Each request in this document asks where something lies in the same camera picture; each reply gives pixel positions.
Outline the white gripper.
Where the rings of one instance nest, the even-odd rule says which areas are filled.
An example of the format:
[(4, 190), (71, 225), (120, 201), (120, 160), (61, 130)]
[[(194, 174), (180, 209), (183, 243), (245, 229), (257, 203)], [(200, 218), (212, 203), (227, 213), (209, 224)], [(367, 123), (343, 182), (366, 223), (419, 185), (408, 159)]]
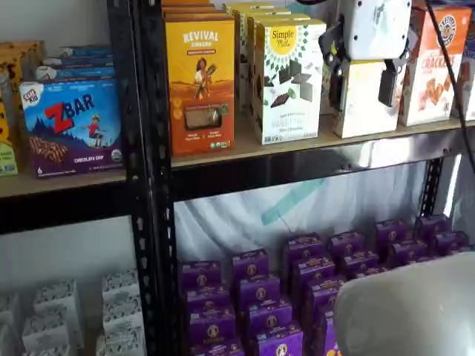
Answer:
[(384, 60), (380, 103), (396, 101), (397, 77), (410, 58), (405, 48), (412, 2), (404, 0), (344, 1), (343, 14), (318, 39), (330, 72), (330, 105), (341, 111), (344, 71), (350, 60)]

